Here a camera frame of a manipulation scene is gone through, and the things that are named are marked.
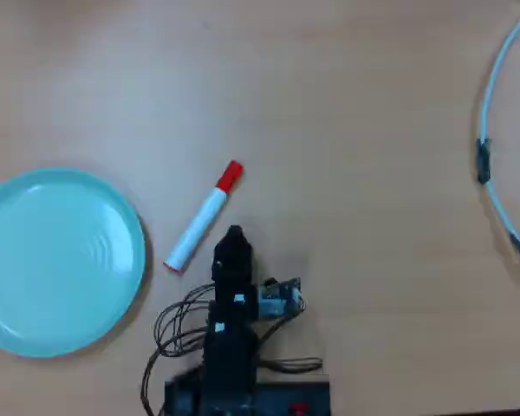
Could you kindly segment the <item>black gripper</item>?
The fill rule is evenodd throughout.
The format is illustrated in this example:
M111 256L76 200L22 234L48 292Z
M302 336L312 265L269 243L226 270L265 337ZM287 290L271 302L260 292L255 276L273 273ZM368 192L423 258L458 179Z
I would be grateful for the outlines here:
M242 261L230 262L233 251ZM215 301L222 304L257 303L257 286L253 283L253 248L240 225L231 225L214 249L211 279Z

